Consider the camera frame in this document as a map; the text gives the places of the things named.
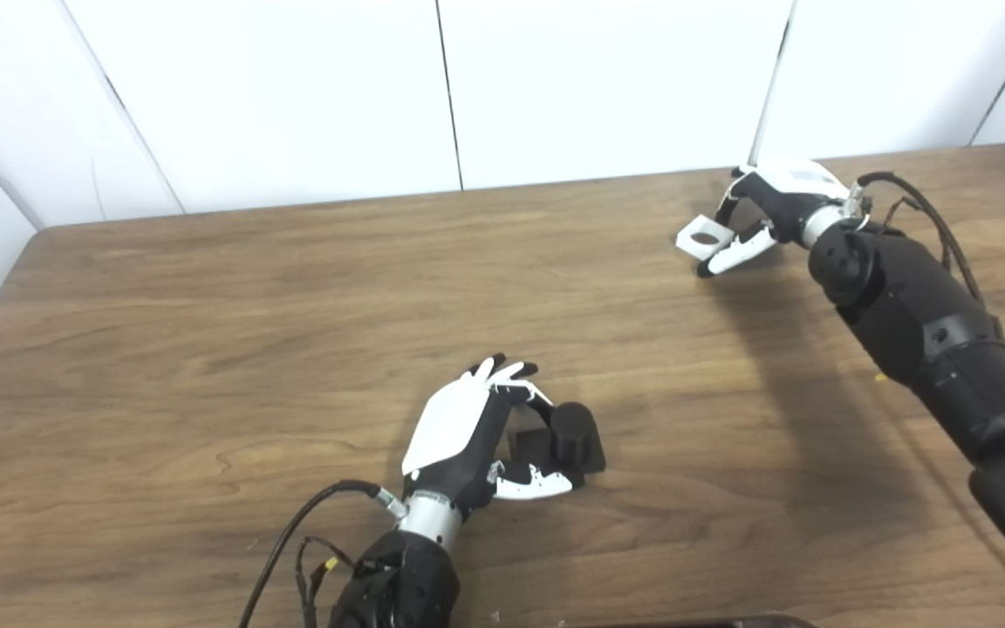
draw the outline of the robotic hand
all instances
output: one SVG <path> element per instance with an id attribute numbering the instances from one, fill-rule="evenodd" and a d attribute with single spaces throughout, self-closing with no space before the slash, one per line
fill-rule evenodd
<path id="1" fill-rule="evenodd" d="M 777 243 L 799 241 L 813 246 L 834 223 L 853 218 L 862 190 L 848 188 L 810 161 L 775 161 L 762 167 L 743 166 L 731 172 L 716 219 L 698 215 L 677 234 L 677 247 L 700 259 L 697 274 L 711 277 L 757 257 Z M 731 230 L 731 215 L 742 199 L 751 199 L 766 217 L 742 234 Z"/>
<path id="2" fill-rule="evenodd" d="M 721 274 L 777 242 L 809 249 L 810 274 L 844 325 L 972 462 L 969 487 L 1005 537 L 1005 338 L 949 225 L 922 192 L 889 172 L 860 176 L 850 190 L 812 162 L 743 167 L 735 175 L 716 220 L 697 217 L 677 235 L 677 247 L 700 259 L 697 274 Z M 933 220 L 942 257 L 955 257 L 967 289 L 921 243 L 870 222 L 863 190 L 872 182 L 896 184 L 903 201 Z M 735 234 L 731 211 L 742 198 L 766 218 Z"/>
<path id="3" fill-rule="evenodd" d="M 327 541 L 308 537 L 296 554 L 294 575 L 307 628 L 316 626 L 316 589 L 331 569 L 325 564 L 305 581 L 301 560 L 308 542 L 320 542 L 352 567 L 352 579 L 332 609 L 333 628 L 446 628 L 459 580 L 450 554 L 471 512 L 499 499 L 539 499 L 584 484 L 584 473 L 603 470 L 603 448 L 592 414 L 579 403 L 553 402 L 524 378 L 538 372 L 530 362 L 502 367 L 495 354 L 470 367 L 429 399 L 402 460 L 404 500 L 368 481 L 342 480 L 314 496 L 290 520 L 255 582 L 240 628 L 246 627 L 268 576 L 305 516 L 342 490 L 364 492 L 395 517 L 352 561 Z M 514 461 L 494 458 L 507 418 L 528 406 L 544 428 L 516 434 Z"/>

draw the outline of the wooden table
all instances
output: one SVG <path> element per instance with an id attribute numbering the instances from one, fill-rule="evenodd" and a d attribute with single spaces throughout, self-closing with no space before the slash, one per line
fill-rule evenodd
<path id="1" fill-rule="evenodd" d="M 1005 322 L 1005 147 L 826 166 L 917 183 Z M 471 517 L 453 627 L 1005 625 L 1005 545 L 969 465 L 878 381 L 805 252 L 701 281 L 672 246 L 729 181 L 41 232 L 0 293 L 0 627 L 233 625 L 295 508 L 340 477 L 398 486 L 426 398 L 499 350 L 593 409 L 609 469 Z M 877 210 L 896 198 L 877 188 Z M 936 242 L 914 212 L 895 225 Z M 303 530 L 362 552 L 388 526 L 343 497 Z M 255 625 L 299 625 L 289 562 Z"/>

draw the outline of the black cable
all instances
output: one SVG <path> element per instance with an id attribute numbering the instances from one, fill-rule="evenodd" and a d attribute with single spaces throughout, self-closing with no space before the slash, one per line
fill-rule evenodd
<path id="1" fill-rule="evenodd" d="M 300 613 L 305 628 L 316 628 L 316 592 L 321 588 L 325 573 L 328 573 L 328 561 L 324 561 L 321 567 L 316 568 L 310 576 L 310 581 L 305 582 L 305 549 L 310 544 L 320 544 L 332 550 L 332 554 L 344 565 L 355 569 L 355 561 L 347 552 L 343 552 L 331 541 L 320 537 L 306 537 L 296 546 L 296 560 L 294 561 L 294 581 L 296 584 L 296 595 L 300 596 Z"/>
<path id="2" fill-rule="evenodd" d="M 882 229 L 878 229 L 879 235 L 885 234 L 886 229 L 889 229 L 889 222 L 894 219 L 894 214 L 897 211 L 897 208 L 901 207 L 902 203 L 909 204 L 909 206 L 917 209 L 918 211 L 922 211 L 921 204 L 918 204 L 918 202 L 915 202 L 915 200 L 911 199 L 909 196 L 902 196 L 902 198 L 897 199 L 896 202 L 890 204 L 889 210 L 886 210 L 886 219 L 882 220 Z M 949 243 L 946 242 L 945 238 L 941 238 L 941 267 L 944 267 L 945 270 L 949 271 L 952 271 L 953 267 L 952 257 L 950 257 L 949 253 Z"/>
<path id="3" fill-rule="evenodd" d="M 345 492 L 346 490 L 356 490 L 357 492 L 365 492 L 368 497 L 375 497 L 379 495 L 379 491 L 382 490 L 378 484 L 372 481 L 363 481 L 360 479 L 341 479 L 335 484 L 324 488 L 320 492 L 313 495 L 313 497 L 296 510 L 296 513 L 286 525 L 286 528 L 282 530 L 281 536 L 278 537 L 278 541 L 274 544 L 274 548 L 270 550 L 270 557 L 266 560 L 266 567 L 262 568 L 262 573 L 258 576 L 258 580 L 254 582 L 254 589 L 250 592 L 250 598 L 247 600 L 247 607 L 242 609 L 242 617 L 239 618 L 239 628 L 248 628 L 250 625 L 250 618 L 254 616 L 254 608 L 258 605 L 258 599 L 262 596 L 262 590 L 266 589 L 266 583 L 270 580 L 270 575 L 274 572 L 274 566 L 278 564 L 278 559 L 281 558 L 281 553 L 284 550 L 289 538 L 292 537 L 292 533 L 295 532 L 296 527 L 300 525 L 300 521 L 308 516 L 309 512 L 313 511 L 321 501 L 328 499 L 337 492 Z"/>
<path id="4" fill-rule="evenodd" d="M 921 210 L 923 214 L 929 216 L 929 219 L 933 221 L 934 226 L 937 227 L 937 233 L 941 236 L 941 242 L 943 247 L 947 247 L 950 253 L 953 254 L 953 258 L 956 261 L 956 265 L 961 269 L 961 275 L 964 277 L 965 286 L 969 289 L 969 293 L 972 297 L 980 301 L 980 305 L 986 306 L 984 303 L 984 297 L 982 297 L 980 291 L 980 285 L 976 282 L 976 277 L 972 273 L 972 267 L 969 265 L 969 259 L 965 257 L 964 249 L 961 248 L 961 243 L 957 241 L 956 235 L 953 235 L 953 230 L 949 229 L 949 224 L 945 222 L 942 218 L 941 212 L 937 211 L 937 208 L 933 206 L 932 202 L 922 194 L 921 190 L 914 187 L 913 183 L 907 182 L 900 176 L 894 175 L 893 172 L 869 172 L 866 175 L 860 176 L 855 182 L 858 186 L 866 187 L 872 182 L 887 182 L 893 183 L 894 186 L 901 188 L 906 191 L 906 194 L 913 196 L 913 200 L 917 202 L 917 206 L 914 203 L 907 202 L 911 207 L 917 207 Z M 944 261 L 946 254 L 944 250 L 942 251 L 942 260 Z"/>

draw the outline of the dark object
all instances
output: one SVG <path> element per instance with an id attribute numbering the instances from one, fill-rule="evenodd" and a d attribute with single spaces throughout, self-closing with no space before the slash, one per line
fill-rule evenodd
<path id="1" fill-rule="evenodd" d="M 579 467 L 592 456 L 595 420 L 592 411 L 570 401 L 553 410 L 550 446 L 553 457 L 562 465 Z"/>
<path id="2" fill-rule="evenodd" d="M 360 557 L 332 628 L 447 628 L 459 580 L 447 552 L 413 533 L 384 534 Z"/>
<path id="3" fill-rule="evenodd" d="M 1005 537 L 1005 342 L 960 245 L 935 223 L 969 289 L 921 243 L 877 225 L 829 227 L 810 250 L 810 273 L 882 373 L 972 462 L 972 493 Z"/>
<path id="4" fill-rule="evenodd" d="M 607 462 L 603 442 L 583 403 L 569 401 L 553 409 L 548 425 L 515 434 L 511 456 L 546 472 L 562 472 L 569 480 L 583 482 L 584 473 L 602 472 Z"/>

